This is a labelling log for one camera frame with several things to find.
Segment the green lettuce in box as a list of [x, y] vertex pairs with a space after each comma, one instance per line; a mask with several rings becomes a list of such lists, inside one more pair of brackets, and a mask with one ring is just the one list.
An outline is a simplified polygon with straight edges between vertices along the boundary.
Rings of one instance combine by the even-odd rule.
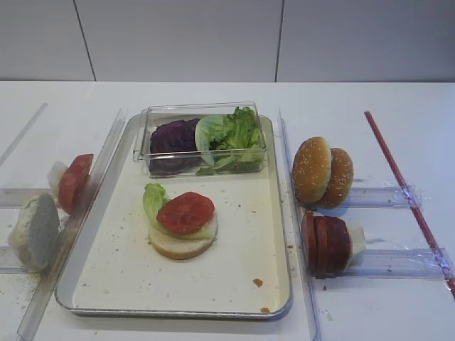
[[197, 175], [246, 173], [262, 167], [261, 133], [255, 112], [249, 107], [203, 117], [196, 124], [195, 143], [206, 163]]

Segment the bottom bread slice on tray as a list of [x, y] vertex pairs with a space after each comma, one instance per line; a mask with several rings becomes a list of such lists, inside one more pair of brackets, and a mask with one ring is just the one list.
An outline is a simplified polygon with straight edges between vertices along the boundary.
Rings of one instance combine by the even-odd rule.
[[181, 239], [172, 237], [159, 230], [158, 223], [151, 223], [148, 228], [149, 243], [161, 255], [175, 260], [191, 259], [202, 254], [214, 242], [218, 233], [218, 213], [202, 228], [207, 239]]

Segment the standing meat patty stack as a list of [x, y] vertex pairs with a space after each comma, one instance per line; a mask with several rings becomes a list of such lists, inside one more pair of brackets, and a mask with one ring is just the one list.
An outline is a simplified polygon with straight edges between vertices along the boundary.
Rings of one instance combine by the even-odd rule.
[[311, 275], [327, 276], [347, 269], [353, 255], [353, 241], [342, 219], [306, 211], [301, 235]]

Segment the standing tomato slices left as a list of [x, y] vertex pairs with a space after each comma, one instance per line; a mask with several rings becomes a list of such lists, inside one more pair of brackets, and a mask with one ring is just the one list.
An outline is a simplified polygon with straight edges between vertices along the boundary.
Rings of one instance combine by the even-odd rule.
[[77, 156], [60, 179], [58, 203], [69, 215], [73, 213], [80, 193], [87, 182], [93, 156], [92, 153]]

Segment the purple cabbage leaf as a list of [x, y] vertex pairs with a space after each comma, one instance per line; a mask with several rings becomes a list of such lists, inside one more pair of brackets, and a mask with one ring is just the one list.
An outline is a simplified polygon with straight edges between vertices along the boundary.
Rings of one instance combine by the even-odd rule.
[[[177, 120], [158, 126], [150, 137], [150, 153], [194, 152], [195, 131], [199, 119]], [[151, 159], [152, 175], [174, 175], [197, 165], [199, 157]]]

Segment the clear plastic vegetable box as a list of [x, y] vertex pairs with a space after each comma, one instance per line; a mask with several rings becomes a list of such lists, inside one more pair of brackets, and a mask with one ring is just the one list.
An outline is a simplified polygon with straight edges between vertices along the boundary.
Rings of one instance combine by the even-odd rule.
[[[235, 109], [249, 107], [254, 110], [256, 120], [261, 133], [263, 160], [267, 150], [267, 145], [264, 137], [264, 124], [262, 123], [262, 116], [257, 111], [257, 106], [253, 102], [228, 102], [228, 103], [205, 103], [205, 104], [181, 104], [181, 105], [168, 105], [168, 106], [152, 106], [144, 109], [139, 115], [139, 128], [136, 135], [136, 143], [133, 148], [133, 157], [136, 162], [144, 163], [149, 175], [152, 178], [171, 177], [178, 175], [197, 175], [196, 172], [206, 166], [205, 161], [201, 156], [201, 152], [178, 152], [178, 153], [150, 153], [150, 137], [158, 126], [167, 124], [177, 120], [188, 121], [191, 119], [199, 119], [199, 121], [211, 114], [232, 114]], [[183, 172], [174, 175], [152, 175], [149, 170], [151, 159], [161, 158], [181, 158], [181, 157], [199, 157], [199, 162], [196, 166], [184, 170]]]

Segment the metal baking tray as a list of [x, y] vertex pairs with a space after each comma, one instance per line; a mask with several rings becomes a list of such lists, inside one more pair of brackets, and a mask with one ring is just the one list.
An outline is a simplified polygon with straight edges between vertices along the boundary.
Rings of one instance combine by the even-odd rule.
[[133, 159], [140, 126], [133, 117], [114, 152], [65, 269], [55, 299], [78, 315], [269, 320], [291, 298], [271, 121], [261, 118], [267, 144], [257, 173], [161, 179], [168, 196], [209, 197], [218, 235], [200, 256], [174, 261], [147, 238], [142, 207], [150, 182]]

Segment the front sesame bun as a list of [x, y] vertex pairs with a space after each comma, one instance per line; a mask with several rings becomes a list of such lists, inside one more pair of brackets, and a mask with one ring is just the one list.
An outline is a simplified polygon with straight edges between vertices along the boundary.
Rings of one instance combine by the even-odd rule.
[[331, 177], [331, 149], [324, 137], [305, 140], [297, 151], [292, 166], [296, 198], [316, 202], [323, 197]]

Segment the sesame bun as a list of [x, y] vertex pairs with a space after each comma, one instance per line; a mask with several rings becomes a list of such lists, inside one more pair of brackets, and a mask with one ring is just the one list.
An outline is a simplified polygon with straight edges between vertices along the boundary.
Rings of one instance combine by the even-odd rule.
[[317, 205], [324, 209], [340, 206], [348, 197], [353, 183], [353, 162], [342, 148], [331, 149], [331, 178]]
[[296, 198], [316, 202], [323, 197], [331, 177], [331, 149], [324, 137], [305, 140], [297, 151], [292, 166]]

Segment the rear sesame bun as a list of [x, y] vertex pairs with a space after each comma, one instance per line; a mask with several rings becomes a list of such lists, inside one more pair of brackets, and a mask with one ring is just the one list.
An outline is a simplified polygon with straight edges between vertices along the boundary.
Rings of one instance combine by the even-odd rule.
[[348, 197], [353, 183], [353, 162], [342, 148], [331, 149], [331, 178], [317, 205], [324, 209], [340, 206]]

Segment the clear track upper right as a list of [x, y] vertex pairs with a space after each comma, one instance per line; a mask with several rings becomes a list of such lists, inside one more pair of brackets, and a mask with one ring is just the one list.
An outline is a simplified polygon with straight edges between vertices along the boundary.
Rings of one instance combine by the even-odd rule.
[[341, 207], [410, 209], [421, 204], [421, 195], [412, 186], [352, 187]]

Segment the clear track lower right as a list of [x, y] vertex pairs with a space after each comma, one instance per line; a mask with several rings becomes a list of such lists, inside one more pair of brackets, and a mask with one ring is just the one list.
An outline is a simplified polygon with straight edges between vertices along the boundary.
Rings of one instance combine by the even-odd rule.
[[367, 249], [344, 276], [452, 280], [454, 266], [444, 249]]

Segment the clear track upper left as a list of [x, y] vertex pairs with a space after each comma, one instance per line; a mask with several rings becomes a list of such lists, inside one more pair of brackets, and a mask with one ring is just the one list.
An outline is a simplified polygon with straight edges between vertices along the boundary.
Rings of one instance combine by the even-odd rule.
[[49, 188], [2, 188], [0, 189], [0, 207], [21, 207], [32, 195], [52, 194]]

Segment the clear rail of tray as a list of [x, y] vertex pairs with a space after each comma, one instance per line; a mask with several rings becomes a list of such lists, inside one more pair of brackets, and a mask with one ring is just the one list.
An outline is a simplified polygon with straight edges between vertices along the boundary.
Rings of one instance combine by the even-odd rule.
[[18, 327], [17, 340], [33, 340], [36, 335], [68, 255], [99, 192], [105, 172], [124, 127], [125, 119], [126, 114], [123, 109], [120, 109], [91, 169], [90, 179], [80, 196], [80, 201], [57, 240], [50, 265], [41, 273], [40, 282]]
[[289, 139], [287, 136], [286, 124], [282, 112], [278, 111], [278, 125], [282, 137], [282, 153], [284, 158], [285, 176], [289, 191], [289, 207], [291, 210], [291, 220], [294, 229], [294, 240], [296, 244], [296, 257], [298, 262], [299, 277], [301, 279], [301, 287], [304, 296], [306, 316], [309, 324], [310, 340], [320, 340], [320, 325], [317, 304], [314, 297], [313, 281], [308, 275], [306, 267], [306, 247], [301, 235], [302, 213], [296, 203], [294, 185], [291, 175], [291, 153], [289, 151]]

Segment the clear rail right of tray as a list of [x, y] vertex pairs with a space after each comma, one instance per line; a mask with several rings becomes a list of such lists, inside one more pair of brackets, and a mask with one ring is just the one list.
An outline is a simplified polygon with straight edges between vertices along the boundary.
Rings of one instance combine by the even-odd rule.
[[304, 296], [306, 316], [309, 324], [310, 340], [320, 340], [320, 325], [317, 304], [314, 297], [313, 281], [308, 275], [306, 267], [306, 247], [301, 235], [302, 213], [296, 203], [294, 185], [291, 175], [291, 153], [289, 151], [289, 139], [287, 136], [286, 124], [282, 112], [278, 111], [278, 125], [282, 137], [282, 153], [284, 158], [285, 176], [289, 191], [289, 207], [291, 210], [291, 220], [294, 229], [294, 240], [296, 244], [296, 257], [298, 262], [299, 277], [301, 279], [301, 287]]

